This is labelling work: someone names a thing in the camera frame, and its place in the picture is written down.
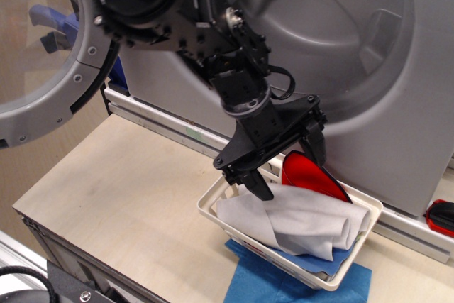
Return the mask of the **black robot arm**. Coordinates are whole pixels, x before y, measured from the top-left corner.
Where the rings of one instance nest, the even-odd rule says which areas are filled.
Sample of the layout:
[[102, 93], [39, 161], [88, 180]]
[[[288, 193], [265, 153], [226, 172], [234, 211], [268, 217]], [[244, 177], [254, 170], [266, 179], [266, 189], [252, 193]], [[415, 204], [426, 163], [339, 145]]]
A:
[[259, 167], [293, 143], [318, 166], [326, 161], [326, 116], [319, 98], [292, 99], [294, 84], [275, 94], [266, 38], [228, 0], [91, 0], [93, 23], [130, 48], [172, 51], [190, 61], [236, 120], [227, 146], [214, 160], [229, 184], [242, 184], [263, 201], [273, 198]]

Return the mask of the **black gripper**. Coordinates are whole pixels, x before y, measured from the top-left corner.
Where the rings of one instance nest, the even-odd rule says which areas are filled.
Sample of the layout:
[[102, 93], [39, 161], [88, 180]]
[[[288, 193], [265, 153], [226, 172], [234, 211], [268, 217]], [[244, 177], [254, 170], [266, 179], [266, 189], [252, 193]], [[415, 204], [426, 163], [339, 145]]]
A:
[[285, 103], [268, 101], [251, 115], [236, 120], [236, 129], [214, 160], [229, 184], [243, 184], [262, 201], [274, 199], [257, 170], [294, 143], [300, 143], [308, 159], [319, 167], [326, 162], [323, 136], [325, 113], [320, 97], [308, 95]]

